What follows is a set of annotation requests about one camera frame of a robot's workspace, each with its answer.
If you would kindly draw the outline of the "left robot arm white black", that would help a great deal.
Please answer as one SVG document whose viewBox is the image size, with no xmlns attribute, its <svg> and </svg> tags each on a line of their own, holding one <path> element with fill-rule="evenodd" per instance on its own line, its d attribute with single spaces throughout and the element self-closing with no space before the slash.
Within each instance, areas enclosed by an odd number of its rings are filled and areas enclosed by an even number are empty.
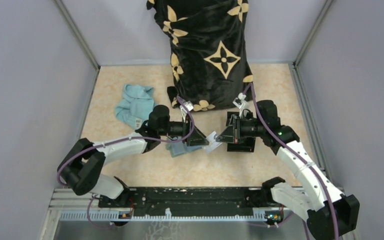
<svg viewBox="0 0 384 240">
<path fill-rule="evenodd" d="M 209 145 L 207 137 L 195 126 L 189 109 L 181 107 L 182 121 L 171 121 L 169 108 L 156 105 L 148 120 L 127 136 L 93 143 L 79 139 L 57 168 L 57 180 L 78 196 L 91 193 L 107 197 L 118 207 L 129 203 L 129 187 L 118 177 L 102 173 L 105 165 L 124 157 L 140 155 L 160 143 L 181 143 L 188 147 Z"/>
</svg>

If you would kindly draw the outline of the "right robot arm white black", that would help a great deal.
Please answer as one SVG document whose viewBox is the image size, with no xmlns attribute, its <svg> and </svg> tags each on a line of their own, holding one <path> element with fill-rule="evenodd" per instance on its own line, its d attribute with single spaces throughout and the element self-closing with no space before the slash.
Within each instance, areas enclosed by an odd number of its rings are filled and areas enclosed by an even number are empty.
<svg viewBox="0 0 384 240">
<path fill-rule="evenodd" d="M 246 101 L 237 97 L 233 104 L 239 112 L 231 113 L 226 128 L 216 137 L 219 143 L 239 145 L 247 139 L 261 138 L 274 155 L 282 160 L 301 183 L 301 193 L 281 177 L 274 177 L 261 186 L 261 199 L 267 206 L 277 203 L 305 221 L 316 240 L 335 240 L 357 228 L 360 202 L 345 195 L 333 185 L 311 159 L 297 133 L 281 123 L 272 100 L 258 101 L 257 117 L 246 108 Z"/>
</svg>

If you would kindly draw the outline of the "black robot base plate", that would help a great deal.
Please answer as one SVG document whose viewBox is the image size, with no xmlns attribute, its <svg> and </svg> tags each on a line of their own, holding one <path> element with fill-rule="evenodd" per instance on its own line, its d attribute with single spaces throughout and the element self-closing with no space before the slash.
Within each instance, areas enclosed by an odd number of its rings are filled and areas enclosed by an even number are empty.
<svg viewBox="0 0 384 240">
<path fill-rule="evenodd" d="M 136 187 L 116 199 L 101 196 L 100 208 L 127 208 L 135 217 L 250 217 L 254 209 L 273 208 L 259 187 Z"/>
</svg>

